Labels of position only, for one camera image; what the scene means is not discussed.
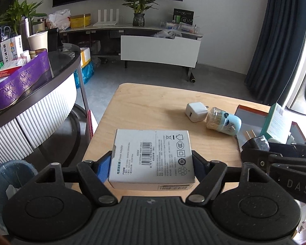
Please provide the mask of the blue trash bin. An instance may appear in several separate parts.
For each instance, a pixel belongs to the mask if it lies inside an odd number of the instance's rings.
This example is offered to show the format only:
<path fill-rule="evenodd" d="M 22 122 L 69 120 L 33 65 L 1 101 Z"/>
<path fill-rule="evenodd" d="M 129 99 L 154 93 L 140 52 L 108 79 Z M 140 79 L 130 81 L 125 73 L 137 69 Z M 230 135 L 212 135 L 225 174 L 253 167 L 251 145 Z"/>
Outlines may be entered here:
<path fill-rule="evenodd" d="M 8 234 L 2 220 L 5 204 L 35 175 L 35 167 L 24 160 L 11 160 L 0 165 L 0 235 Z"/>

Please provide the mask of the green plant on side table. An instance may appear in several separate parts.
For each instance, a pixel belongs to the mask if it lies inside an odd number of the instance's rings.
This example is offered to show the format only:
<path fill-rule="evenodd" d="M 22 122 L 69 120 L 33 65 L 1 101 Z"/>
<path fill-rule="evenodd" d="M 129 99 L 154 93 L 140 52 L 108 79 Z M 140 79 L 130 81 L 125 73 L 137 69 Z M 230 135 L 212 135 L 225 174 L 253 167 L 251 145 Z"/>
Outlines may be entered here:
<path fill-rule="evenodd" d="M 35 17 L 46 17 L 46 13 L 37 13 L 37 8 L 43 1 L 28 3 L 23 0 L 15 0 L 12 5 L 0 16 L 0 27 L 8 26 L 16 36 L 21 36 L 24 50 L 29 50 L 28 37 L 32 34 L 32 23 Z"/>

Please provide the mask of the small white cube charger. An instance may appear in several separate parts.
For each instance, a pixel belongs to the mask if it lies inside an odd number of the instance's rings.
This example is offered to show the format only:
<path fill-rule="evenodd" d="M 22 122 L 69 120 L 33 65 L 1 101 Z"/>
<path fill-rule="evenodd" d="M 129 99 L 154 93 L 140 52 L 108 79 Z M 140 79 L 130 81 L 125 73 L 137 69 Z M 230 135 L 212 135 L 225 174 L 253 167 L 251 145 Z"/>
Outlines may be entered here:
<path fill-rule="evenodd" d="M 185 114 L 193 123 L 202 122 L 207 118 L 208 106 L 205 106 L 202 102 L 188 103 Z"/>

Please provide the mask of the black usb charger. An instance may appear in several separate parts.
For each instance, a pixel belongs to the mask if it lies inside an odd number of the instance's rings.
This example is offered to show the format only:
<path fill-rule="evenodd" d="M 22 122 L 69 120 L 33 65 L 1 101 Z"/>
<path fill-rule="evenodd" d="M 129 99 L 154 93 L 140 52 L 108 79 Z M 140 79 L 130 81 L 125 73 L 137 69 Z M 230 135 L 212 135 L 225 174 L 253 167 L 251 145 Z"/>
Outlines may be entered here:
<path fill-rule="evenodd" d="M 269 151 L 270 146 L 264 135 L 256 136 L 253 130 L 247 130 L 245 132 L 245 137 L 247 139 L 246 143 L 242 146 L 243 149 L 258 149 L 261 151 Z"/>

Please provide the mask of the white paper cup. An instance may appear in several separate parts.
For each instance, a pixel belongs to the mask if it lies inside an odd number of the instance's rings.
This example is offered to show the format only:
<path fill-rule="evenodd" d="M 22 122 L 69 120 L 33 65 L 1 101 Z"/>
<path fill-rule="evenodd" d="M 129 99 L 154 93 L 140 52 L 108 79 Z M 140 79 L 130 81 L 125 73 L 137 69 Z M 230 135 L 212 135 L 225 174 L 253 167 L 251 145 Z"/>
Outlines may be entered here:
<path fill-rule="evenodd" d="M 33 34 L 27 38 L 30 50 L 35 51 L 39 49 L 48 50 L 48 31 L 42 31 Z"/>

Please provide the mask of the blue toothpick jar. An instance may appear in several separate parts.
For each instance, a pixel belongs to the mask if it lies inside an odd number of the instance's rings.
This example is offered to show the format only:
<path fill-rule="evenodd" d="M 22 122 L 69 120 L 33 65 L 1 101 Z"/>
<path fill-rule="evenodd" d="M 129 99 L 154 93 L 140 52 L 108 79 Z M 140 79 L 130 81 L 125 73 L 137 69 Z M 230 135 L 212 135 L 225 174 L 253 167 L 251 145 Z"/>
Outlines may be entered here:
<path fill-rule="evenodd" d="M 229 136 L 236 136 L 242 126 L 242 120 L 231 113 L 212 107 L 206 118 L 207 129 L 216 130 Z"/>

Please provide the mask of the white power adapter box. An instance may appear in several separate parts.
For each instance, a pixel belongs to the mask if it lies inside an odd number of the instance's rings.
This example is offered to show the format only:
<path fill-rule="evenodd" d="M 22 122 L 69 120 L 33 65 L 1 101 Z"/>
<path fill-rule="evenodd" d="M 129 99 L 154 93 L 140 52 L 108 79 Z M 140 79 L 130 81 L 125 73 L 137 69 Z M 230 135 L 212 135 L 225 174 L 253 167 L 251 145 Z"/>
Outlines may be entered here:
<path fill-rule="evenodd" d="M 123 190 L 190 189 L 195 175 L 189 132 L 117 129 L 108 181 Z"/>

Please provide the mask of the blue plastic bag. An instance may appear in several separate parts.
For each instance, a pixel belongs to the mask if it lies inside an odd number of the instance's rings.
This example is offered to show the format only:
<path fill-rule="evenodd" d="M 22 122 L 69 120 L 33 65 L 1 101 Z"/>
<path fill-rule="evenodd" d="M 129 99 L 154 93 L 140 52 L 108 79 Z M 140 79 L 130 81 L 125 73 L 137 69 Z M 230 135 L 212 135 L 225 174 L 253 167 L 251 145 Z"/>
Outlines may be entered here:
<path fill-rule="evenodd" d="M 82 68 L 82 77 L 83 77 L 83 83 L 86 84 L 91 77 L 94 75 L 94 62 L 91 60 L 85 67 Z M 79 76 L 78 76 L 78 71 L 75 70 L 74 73 L 74 80 L 75 80 L 75 86 L 77 89 L 80 88 L 81 84 L 80 84 L 80 80 L 79 80 Z"/>

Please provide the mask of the yellow box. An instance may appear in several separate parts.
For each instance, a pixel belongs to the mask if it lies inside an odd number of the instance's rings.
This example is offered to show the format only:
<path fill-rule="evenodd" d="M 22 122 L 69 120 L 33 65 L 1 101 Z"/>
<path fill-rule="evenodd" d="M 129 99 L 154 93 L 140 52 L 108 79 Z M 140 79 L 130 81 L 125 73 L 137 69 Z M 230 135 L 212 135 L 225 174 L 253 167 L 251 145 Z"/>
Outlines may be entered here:
<path fill-rule="evenodd" d="M 70 16 L 70 28 L 82 28 L 91 25 L 91 14 Z"/>

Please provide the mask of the orange white cardboard tray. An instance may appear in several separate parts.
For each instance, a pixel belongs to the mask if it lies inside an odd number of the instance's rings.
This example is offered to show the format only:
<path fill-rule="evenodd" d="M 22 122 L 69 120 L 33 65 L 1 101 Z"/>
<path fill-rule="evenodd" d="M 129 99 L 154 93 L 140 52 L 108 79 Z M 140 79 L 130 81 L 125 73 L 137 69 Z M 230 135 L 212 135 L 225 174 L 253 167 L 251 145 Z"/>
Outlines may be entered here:
<path fill-rule="evenodd" d="M 251 131 L 256 137 L 272 138 L 281 144 L 306 143 L 303 132 L 306 130 L 306 116 L 293 113 L 277 103 L 267 112 L 238 105 L 235 115 L 242 120 L 240 131 L 235 136 L 240 151 L 250 139 Z"/>

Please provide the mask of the teal adhesive bandage box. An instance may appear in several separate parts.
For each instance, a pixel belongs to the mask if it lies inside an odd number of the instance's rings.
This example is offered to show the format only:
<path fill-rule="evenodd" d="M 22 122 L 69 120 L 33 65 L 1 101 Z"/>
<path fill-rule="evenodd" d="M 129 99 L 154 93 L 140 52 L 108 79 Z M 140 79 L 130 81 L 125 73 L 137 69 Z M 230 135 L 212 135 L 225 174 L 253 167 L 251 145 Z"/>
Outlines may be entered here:
<path fill-rule="evenodd" d="M 282 144 L 286 144 L 291 134 L 292 121 L 286 115 L 284 109 L 275 103 L 271 106 L 266 117 L 260 135 L 264 135 L 266 139 L 273 138 Z"/>

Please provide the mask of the white wifi router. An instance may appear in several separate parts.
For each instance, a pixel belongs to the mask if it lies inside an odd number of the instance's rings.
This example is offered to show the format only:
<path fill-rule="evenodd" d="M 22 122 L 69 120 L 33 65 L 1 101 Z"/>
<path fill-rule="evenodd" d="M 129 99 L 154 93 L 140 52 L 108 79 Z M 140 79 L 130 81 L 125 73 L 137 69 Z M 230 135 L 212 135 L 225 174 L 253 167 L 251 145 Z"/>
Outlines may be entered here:
<path fill-rule="evenodd" d="M 94 27 L 115 26 L 119 22 L 119 9 L 98 10 L 98 21 L 93 24 Z"/>

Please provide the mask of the potted plant in vase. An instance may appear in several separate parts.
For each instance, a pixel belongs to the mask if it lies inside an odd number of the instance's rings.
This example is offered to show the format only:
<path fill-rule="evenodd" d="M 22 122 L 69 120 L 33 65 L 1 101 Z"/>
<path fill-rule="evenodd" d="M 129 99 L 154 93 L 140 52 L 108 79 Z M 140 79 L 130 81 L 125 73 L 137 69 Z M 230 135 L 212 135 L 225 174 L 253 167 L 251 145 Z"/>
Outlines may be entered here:
<path fill-rule="evenodd" d="M 159 4 L 156 0 L 124 0 L 122 4 L 133 10 L 133 27 L 145 26 L 145 12 L 149 9 L 157 9 Z"/>

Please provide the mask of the dark blue curtain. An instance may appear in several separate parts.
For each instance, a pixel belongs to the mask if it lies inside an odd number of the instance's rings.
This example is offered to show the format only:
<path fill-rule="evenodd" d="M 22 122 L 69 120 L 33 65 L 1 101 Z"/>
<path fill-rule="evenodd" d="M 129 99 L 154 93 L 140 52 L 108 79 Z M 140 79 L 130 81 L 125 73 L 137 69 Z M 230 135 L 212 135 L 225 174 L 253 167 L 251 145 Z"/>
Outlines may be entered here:
<path fill-rule="evenodd" d="M 268 0 L 245 84 L 261 104 L 285 104 L 306 38 L 306 0 Z"/>

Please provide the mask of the purple gift box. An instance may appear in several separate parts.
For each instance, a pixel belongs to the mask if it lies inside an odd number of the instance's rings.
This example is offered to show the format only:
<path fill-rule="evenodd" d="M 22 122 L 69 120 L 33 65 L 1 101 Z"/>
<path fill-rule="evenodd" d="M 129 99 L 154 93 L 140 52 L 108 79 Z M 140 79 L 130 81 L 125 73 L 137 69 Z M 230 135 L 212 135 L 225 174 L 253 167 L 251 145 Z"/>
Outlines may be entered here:
<path fill-rule="evenodd" d="M 49 70 L 48 52 L 43 49 L 11 75 L 0 78 L 0 111 L 14 104 Z"/>

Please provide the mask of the white plastic bag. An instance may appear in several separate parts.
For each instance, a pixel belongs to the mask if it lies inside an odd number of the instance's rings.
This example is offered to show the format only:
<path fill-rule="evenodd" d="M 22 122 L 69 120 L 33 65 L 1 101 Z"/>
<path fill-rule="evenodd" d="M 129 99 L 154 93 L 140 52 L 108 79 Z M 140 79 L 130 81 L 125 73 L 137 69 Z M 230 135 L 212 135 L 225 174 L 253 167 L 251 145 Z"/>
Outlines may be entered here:
<path fill-rule="evenodd" d="M 70 16 L 71 12 L 69 9 L 49 14 L 46 20 L 47 26 L 49 29 L 58 28 L 59 30 L 66 30 L 71 26 Z"/>

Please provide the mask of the cardboard box on floor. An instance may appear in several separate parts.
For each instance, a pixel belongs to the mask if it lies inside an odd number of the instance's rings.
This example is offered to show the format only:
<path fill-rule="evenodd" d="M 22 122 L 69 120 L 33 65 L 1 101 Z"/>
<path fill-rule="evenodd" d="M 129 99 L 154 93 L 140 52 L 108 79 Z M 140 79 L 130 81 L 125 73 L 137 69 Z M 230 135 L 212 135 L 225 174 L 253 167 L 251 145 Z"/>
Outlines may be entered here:
<path fill-rule="evenodd" d="M 81 50 L 81 68 L 84 68 L 91 61 L 90 48 L 80 48 Z"/>

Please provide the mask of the white tv cabinet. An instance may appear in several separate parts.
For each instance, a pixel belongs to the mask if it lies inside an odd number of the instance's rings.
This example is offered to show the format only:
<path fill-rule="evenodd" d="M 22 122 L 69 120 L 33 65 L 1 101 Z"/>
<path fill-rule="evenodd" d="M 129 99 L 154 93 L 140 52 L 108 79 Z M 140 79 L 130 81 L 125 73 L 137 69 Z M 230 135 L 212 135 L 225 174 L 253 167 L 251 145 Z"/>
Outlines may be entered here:
<path fill-rule="evenodd" d="M 106 58 L 119 56 L 125 68 L 131 61 L 180 66 L 186 69 L 188 79 L 189 72 L 193 73 L 197 65 L 202 34 L 181 31 L 181 36 L 173 39 L 154 36 L 162 30 L 161 27 L 133 27 L 131 24 L 103 27 L 90 25 L 63 30 L 60 34 L 65 42 L 78 44 L 84 41 L 88 47 L 96 40 L 101 41 L 101 45 L 115 42 L 118 49 L 97 55 Z"/>

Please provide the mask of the black green display box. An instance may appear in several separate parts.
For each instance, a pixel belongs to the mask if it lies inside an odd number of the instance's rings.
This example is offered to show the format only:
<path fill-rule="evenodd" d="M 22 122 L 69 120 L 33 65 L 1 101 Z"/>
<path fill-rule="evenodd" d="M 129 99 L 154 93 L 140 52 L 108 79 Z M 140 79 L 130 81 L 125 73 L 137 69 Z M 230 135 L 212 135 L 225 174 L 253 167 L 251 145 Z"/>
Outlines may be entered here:
<path fill-rule="evenodd" d="M 184 9 L 177 9 L 173 10 L 173 17 L 172 22 L 176 24 L 184 23 L 190 26 L 193 25 L 194 19 L 194 11 L 188 11 Z"/>

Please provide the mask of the white medicine box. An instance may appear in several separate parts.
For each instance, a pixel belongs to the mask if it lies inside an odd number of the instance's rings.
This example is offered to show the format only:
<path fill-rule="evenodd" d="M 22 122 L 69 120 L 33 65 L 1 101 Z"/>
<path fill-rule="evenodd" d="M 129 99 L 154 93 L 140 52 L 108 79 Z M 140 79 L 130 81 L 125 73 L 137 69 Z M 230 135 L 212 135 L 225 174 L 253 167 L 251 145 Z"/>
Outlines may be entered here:
<path fill-rule="evenodd" d="M 4 64 L 17 59 L 23 53 L 22 36 L 15 36 L 0 43 Z"/>

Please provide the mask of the round white ribbed side table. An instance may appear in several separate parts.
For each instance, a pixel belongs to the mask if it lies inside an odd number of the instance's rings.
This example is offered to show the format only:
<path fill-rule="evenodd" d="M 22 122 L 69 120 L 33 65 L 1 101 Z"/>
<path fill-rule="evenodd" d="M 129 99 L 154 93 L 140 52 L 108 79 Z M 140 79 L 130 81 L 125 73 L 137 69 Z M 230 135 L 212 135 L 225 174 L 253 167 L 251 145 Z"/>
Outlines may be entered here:
<path fill-rule="evenodd" d="M 48 52 L 50 70 L 10 107 L 0 111 L 0 165 L 28 157 L 70 115 L 77 98 L 74 71 L 80 47 L 65 43 Z"/>

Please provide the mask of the black roll on floor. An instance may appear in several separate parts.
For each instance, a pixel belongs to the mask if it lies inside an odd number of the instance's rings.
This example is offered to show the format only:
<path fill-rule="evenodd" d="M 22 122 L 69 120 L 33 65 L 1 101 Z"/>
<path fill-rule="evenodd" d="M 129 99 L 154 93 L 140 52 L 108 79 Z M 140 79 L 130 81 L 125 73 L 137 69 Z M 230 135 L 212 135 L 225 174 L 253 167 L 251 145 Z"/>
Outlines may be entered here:
<path fill-rule="evenodd" d="M 188 81 L 191 82 L 191 83 L 195 83 L 196 82 L 196 79 L 195 79 L 195 77 L 194 77 L 192 72 L 189 72 L 189 74 L 188 74 Z"/>

